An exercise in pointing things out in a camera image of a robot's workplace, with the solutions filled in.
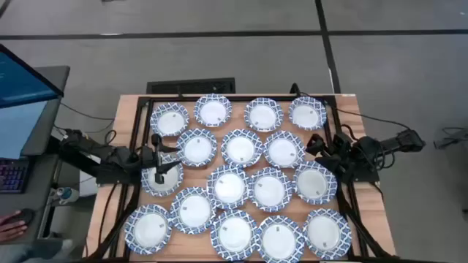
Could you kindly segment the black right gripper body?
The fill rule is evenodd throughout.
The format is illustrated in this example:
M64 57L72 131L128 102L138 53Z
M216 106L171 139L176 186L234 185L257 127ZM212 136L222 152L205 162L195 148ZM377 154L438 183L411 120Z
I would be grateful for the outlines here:
M351 138L343 132L339 132L333 136L332 145L326 150L325 156L337 155L341 157L341 170L338 172L346 172L354 168L354 162L350 157Z

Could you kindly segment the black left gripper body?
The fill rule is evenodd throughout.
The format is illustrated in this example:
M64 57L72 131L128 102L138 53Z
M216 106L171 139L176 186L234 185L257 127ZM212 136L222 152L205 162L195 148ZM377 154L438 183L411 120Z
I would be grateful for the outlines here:
M142 171L153 171L154 182L157 184L164 183L163 175L158 171L160 165L159 157L159 144L162 142L162 138L158 134L151 135L151 144L153 147L144 145L141 148L141 164Z

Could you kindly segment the blue patterned paper bowl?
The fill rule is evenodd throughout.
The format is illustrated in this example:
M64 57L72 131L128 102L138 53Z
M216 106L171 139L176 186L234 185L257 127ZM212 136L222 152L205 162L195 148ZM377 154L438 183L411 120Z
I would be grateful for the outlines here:
M295 168L305 161L305 145L290 131L277 131L264 144L264 157L276 168Z
M177 139L178 158L188 167L202 167L211 163L217 154L217 141L207 129L188 129Z
M246 125L257 132L272 132L283 122L284 113L281 105L273 99L258 97L244 108Z
M174 193L184 179L184 168L182 164L172 167L163 175L165 182L158 184L155 181L156 168L141 170L142 189L153 197L166 197Z
M184 188L178 192L170 206L169 224L188 235L204 233L216 215L208 192L202 187Z
M317 161L299 164L293 175L296 194L310 205L328 204L338 188L336 176Z
M160 205L142 205L134 210L124 224L124 240L136 254L152 255L169 242L172 228L169 213Z
M312 210L303 225L310 251L324 260L340 259L352 246L352 231L347 220L336 210Z
M234 210L249 198L250 177L237 166L222 165L208 177L206 191L210 203L219 209Z
M257 223L244 210L226 210L213 220L210 238L223 260L243 261L257 250Z
M222 139L222 157L229 165L243 168L255 165L263 154L260 137L248 129L234 129Z
M227 123L232 115L231 101L221 94L206 94L195 102L195 120L207 127L216 128Z
M318 99L300 96L289 106L289 120L301 129L314 131L321 129L327 122L327 110Z
M175 102L159 105L150 117L150 126L161 137L174 137L183 133L189 125L189 113L185 106Z
M286 216L269 216L257 228L258 252L266 263L299 263L305 239L299 225Z
M249 198L261 211L276 213L289 205L293 183L280 169L265 167L252 174Z

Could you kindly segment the black floor vent grille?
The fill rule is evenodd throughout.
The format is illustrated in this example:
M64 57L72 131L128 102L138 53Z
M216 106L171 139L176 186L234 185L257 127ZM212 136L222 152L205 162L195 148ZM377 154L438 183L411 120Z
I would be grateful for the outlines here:
M235 94L235 78L147 82L147 94Z

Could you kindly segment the white blue bottle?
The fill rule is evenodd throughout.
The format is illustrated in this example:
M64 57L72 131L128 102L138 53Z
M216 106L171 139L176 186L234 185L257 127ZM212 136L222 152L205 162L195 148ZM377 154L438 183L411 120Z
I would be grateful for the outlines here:
M60 205L66 205L70 202L76 202L80 197L80 193L73 188L63 187L56 190L56 196Z

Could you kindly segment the grey computer desk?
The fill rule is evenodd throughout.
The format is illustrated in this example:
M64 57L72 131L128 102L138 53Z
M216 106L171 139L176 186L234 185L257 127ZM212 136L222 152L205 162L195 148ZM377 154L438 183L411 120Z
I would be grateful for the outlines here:
M60 101L51 100L42 111L23 153L32 158L29 180L22 194L0 194L0 217L28 208L35 211L33 220L26 231L13 240L0 242L0 248L17 245L60 245L61 238L50 237L50 223L53 215L50 190L56 185L60 161L59 156L49 149L58 143L51 136L59 110Z

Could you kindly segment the black computer mouse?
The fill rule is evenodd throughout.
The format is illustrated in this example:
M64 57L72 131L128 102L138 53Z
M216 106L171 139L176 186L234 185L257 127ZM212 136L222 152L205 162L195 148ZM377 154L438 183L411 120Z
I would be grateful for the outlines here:
M19 214L12 218L13 222L23 221L25 225L29 225L35 217L35 211L30 208L22 209Z

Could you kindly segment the purple backlit keyboard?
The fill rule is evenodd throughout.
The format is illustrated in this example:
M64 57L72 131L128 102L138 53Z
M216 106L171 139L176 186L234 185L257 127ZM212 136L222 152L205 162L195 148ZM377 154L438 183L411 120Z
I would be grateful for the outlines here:
M28 159L0 159L0 194L22 194L29 180Z

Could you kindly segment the person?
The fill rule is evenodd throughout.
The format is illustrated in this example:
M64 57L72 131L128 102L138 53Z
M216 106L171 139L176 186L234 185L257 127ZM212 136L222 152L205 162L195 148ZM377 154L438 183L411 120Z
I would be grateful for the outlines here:
M75 247L71 239L0 245L0 263L65 263Z

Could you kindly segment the computer monitor blue screen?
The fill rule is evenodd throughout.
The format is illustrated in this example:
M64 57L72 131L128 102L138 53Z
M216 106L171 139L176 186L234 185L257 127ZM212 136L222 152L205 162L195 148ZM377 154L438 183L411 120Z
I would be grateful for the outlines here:
M64 92L0 44L0 158L19 159L47 101Z

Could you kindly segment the person's hand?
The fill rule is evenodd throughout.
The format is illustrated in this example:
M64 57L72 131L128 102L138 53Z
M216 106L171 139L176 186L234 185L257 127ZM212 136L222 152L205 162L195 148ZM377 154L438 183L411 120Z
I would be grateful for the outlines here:
M0 217L0 243L14 240L20 237L28 228L25 221L16 221L14 223L8 223L7 220L19 215L20 211L17 210L13 214L8 216Z

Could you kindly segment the black aluminium table frame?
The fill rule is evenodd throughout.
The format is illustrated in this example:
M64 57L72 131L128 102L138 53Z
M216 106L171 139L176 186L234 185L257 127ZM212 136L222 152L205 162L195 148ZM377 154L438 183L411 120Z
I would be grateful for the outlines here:
M269 96L272 95L274 99L280 99L280 96L286 97L287 99L294 99L294 94L231 94L234 99L241 98L242 96ZM148 95L152 99L178 99L176 95ZM332 102L338 105L339 109L347 110L352 113L359 113L358 101L355 94L312 94L313 97L318 99L324 99L327 102ZM116 130L116 138L112 142L113 145L123 145L123 146L132 146L132 133L135 120L137 121L137 147L142 144L143 140L143 131L145 128L146 117L151 115L148 113L149 101L139 105L140 99L143 98L143 95L122 95L118 108L116 111L116 119L113 124L113 129ZM234 106L237 116L233 116L231 122L228 126L236 128L245 127L245 123L242 117L245 106ZM331 132L334 134L337 131L337 124L340 123L348 124L352 127L355 135L363 136L365 135L363 121L360 116L350 115L347 113L338 113L338 117L335 121L334 117L329 117L331 120ZM288 123L283 123L286 129L291 131L306 132L301 131L298 127L295 127L289 121ZM303 133L300 137L306 142L310 139L312 133ZM256 171L259 168L266 167L267 161L262 157L260 163L254 168L248 169L250 172ZM198 169L191 170L193 175L188 176L187 180L182 183L183 187L188 186L205 186L205 176ZM131 199L133 192L133 186L123 187L116 186L114 192L110 195L110 192L113 188L113 185L101 186L98 188L96 202L94 204L94 209L91 217L90 226L86 236L86 245L88 248L88 255L90 256L95 250L97 250L99 244L110 233L110 230L113 228L117 216L121 214L124 208L127 207ZM355 195L357 200L357 207L360 211L360 217L363 225L368 229L371 236L378 242L383 250L388 252L391 255L396 255L396 249L393 243L393 238L391 235L390 227L387 220L387 215L385 212L384 202L382 201L382 196L378 190L371 186L369 183L357 182L354 183ZM148 202L151 200L155 203L160 204L161 206L168 209L170 203L173 200L175 194L164 197L164 198L153 198L147 195L145 192L141 193L138 199L138 205ZM288 205L286 211L280 212L279 214L285 214L291 219L294 219L296 222L300 223L306 219L308 211L311 209L318 208L319 206L308 205L304 201L300 200L299 197L294 195L292 198L291 205ZM258 210L250 201L246 204L246 211L251 213L255 218L257 223L260 223L264 218L267 217L267 213L261 212ZM359 246L357 235L357 230L355 226L350 222L350 227L353 233L353 245L354 254L360 255L361 248ZM118 236L114 238L113 243L110 245L110 248L105 252L103 256L104 259L112 257L110 255L110 249L115 248L115 257L125 257L125 251L127 247L124 242L124 230L119 230ZM150 256L141 256L129 252L129 259L125 258L125 262L142 262L146 263L151 262L220 262L221 257L218 256L213 249L209 237L209 232L203 233L201 235L185 235L178 230L173 230L169 244L162 250L162 252ZM318 258L307 248L303 256L303 260L306 261L316 261Z

